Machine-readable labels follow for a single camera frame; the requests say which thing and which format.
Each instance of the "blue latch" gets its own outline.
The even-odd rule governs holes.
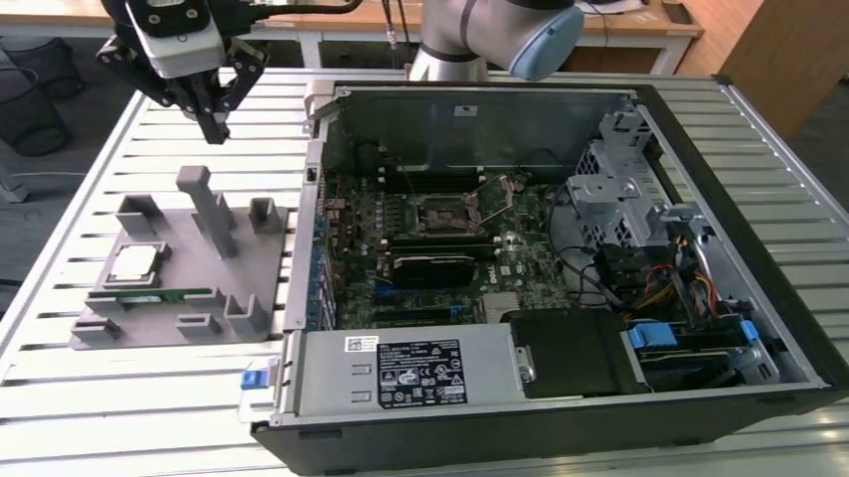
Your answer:
[[[263,390],[268,387],[268,370],[241,372],[241,391]]]
[[[742,320],[741,329],[747,341],[750,343],[754,343],[757,341],[757,338],[759,338],[759,335],[757,334],[757,328],[754,328],[754,323],[751,323],[750,320]]]
[[[635,350],[662,346],[678,346],[678,339],[669,323],[639,323],[627,330],[627,337]]]

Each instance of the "metal table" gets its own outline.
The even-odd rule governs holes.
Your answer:
[[[132,99],[0,322],[0,473],[9,475],[287,476],[239,422],[240,371],[280,344],[77,352],[66,348],[82,298],[101,269],[121,193],[188,207],[180,166],[216,173],[231,206],[272,196],[297,206],[308,140],[303,94],[312,79],[399,80],[398,72],[275,70],[232,114],[233,139],[207,145],[179,110]],[[709,79],[571,75],[559,82],[650,82],[705,157],[819,323],[849,356],[849,216],[733,87]],[[683,185],[670,171],[673,182]],[[289,218],[292,250],[296,217]],[[287,297],[283,259],[279,303]],[[281,311],[275,326],[280,330]],[[715,443],[394,475],[845,475],[849,410],[835,404],[762,422]]]

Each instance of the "desk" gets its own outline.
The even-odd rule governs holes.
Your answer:
[[[418,42],[422,24],[419,6],[406,9],[412,41]],[[400,32],[400,15],[394,6],[392,20]],[[604,39],[604,22],[607,38]],[[384,42],[383,10],[377,3],[367,2],[347,15],[292,15],[265,22],[248,39],[293,40],[301,44],[304,66],[320,68],[319,44],[324,41]],[[690,42],[702,35],[698,25],[678,25],[669,21],[660,0],[624,15],[610,15],[586,20],[582,47],[648,48],[660,50],[651,73],[675,72]],[[111,20],[100,0],[0,0],[0,35],[34,35],[54,37],[107,38]]]
[[[224,72],[225,79],[232,73]],[[495,80],[512,80],[494,73]],[[269,69],[231,115],[233,138],[203,141],[176,108],[136,94],[89,176],[0,321],[2,475],[295,477],[248,435],[236,415],[239,377],[277,356],[280,341],[123,350],[68,349],[70,327],[97,279],[119,224],[123,194],[149,193],[164,208],[191,207],[173,188],[180,166],[205,165],[212,187],[243,207],[252,197],[299,205],[311,80],[402,80],[399,71]],[[733,88],[707,78],[556,75],[554,82],[644,82],[658,91],[773,258],[849,357],[849,220]],[[663,162],[670,168],[671,162]],[[683,185],[669,170],[673,184]],[[291,214],[288,229],[296,227]],[[293,242],[287,240],[287,250]],[[287,300],[291,259],[281,263]],[[280,326],[280,314],[276,326]],[[717,442],[403,472],[407,477],[841,475],[845,405],[779,417]]]

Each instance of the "cable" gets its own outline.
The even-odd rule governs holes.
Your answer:
[[[85,177],[85,172],[26,172],[24,174],[12,174],[12,177],[36,177],[36,176],[78,176]]]
[[[711,313],[717,315],[717,301],[718,301],[717,286],[714,285],[713,281],[709,278],[706,278],[698,271],[694,273],[694,275],[695,275],[695,279],[701,281],[707,287],[709,307],[711,309]]]
[[[395,25],[392,23],[392,9],[388,0],[380,0],[383,5],[383,16],[386,17],[386,39],[392,54],[392,69],[398,70],[398,35],[395,34]]]
[[[644,292],[648,293],[648,291],[651,291],[651,276],[654,275],[655,272],[665,270],[667,268],[675,268],[674,265],[658,265],[655,267],[651,268],[651,270],[648,270],[648,274],[646,275],[646,289]]]
[[[348,0],[345,5],[277,5],[255,7],[257,14],[264,18],[275,15],[340,15],[356,10],[363,0]]]
[[[410,27],[407,26],[407,13],[404,12],[403,0],[398,0],[398,10],[400,12],[400,25],[403,25],[403,39],[407,44],[407,62],[412,63],[412,42],[410,41]]]
[[[550,245],[551,250],[554,250],[554,252],[556,253],[556,260],[559,260],[559,262],[568,269],[568,271],[571,271],[575,275],[582,277],[586,280],[586,282],[595,287],[595,289],[600,292],[600,294],[604,296],[604,298],[607,299],[607,301],[610,302],[612,306],[615,306],[616,308],[627,309],[628,308],[627,305],[619,299],[619,297],[615,296],[612,291],[610,291],[607,287],[598,282],[598,280],[595,280],[591,276],[583,273],[571,263],[568,263],[568,260],[566,260],[562,257],[562,251],[566,251],[567,248],[559,251],[556,247],[554,246],[554,240],[551,239],[551,219],[554,218],[554,207],[556,206],[556,199],[559,199],[559,196],[562,196],[562,193],[566,190],[566,185],[567,185],[567,182],[563,182],[562,185],[556,188],[556,192],[554,193],[554,197],[551,198],[551,206],[547,209],[547,219],[544,221],[544,234],[547,236],[547,244]]]
[[[528,160],[532,158],[532,156],[535,156],[536,154],[544,154],[554,160],[556,165],[566,167],[566,163],[559,160],[559,158],[556,157],[556,154],[554,154],[554,151],[551,151],[547,147],[539,147],[531,150],[522,158],[522,161],[527,163]]]
[[[8,278],[0,278],[0,285],[2,286],[24,286],[24,282],[21,280],[10,280]]]
[[[598,56],[598,68],[595,68],[595,70],[600,72],[600,68],[604,65],[604,55],[607,53],[607,46],[610,45],[610,32],[607,32],[607,15],[604,13],[600,13],[598,8],[595,8],[595,5],[592,5],[591,3],[586,2],[586,5],[588,5],[590,8],[595,10],[595,13],[600,15],[600,24],[604,29],[604,46],[600,49],[600,55]]]

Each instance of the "floor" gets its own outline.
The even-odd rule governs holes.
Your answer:
[[[88,88],[76,97],[57,102],[57,109],[72,130],[74,140],[61,152],[42,158],[20,157],[0,143],[0,163],[16,174],[85,173],[132,95],[132,89],[105,74],[103,67],[94,62],[94,53],[103,41],[73,40],[70,43],[74,48],[74,62]],[[299,47],[295,43],[275,44],[272,58],[272,67],[301,66]],[[391,66],[387,47],[373,43],[357,46],[356,54],[347,45],[328,45],[323,60],[332,68]],[[841,84],[822,101],[789,144],[839,202],[849,207],[849,188],[845,187],[849,180],[846,131],[849,84]],[[25,180],[30,191],[29,201],[16,205],[0,202],[0,279],[25,278],[82,177],[44,175],[21,179]],[[0,312],[6,309],[14,291],[14,288],[0,285]]]

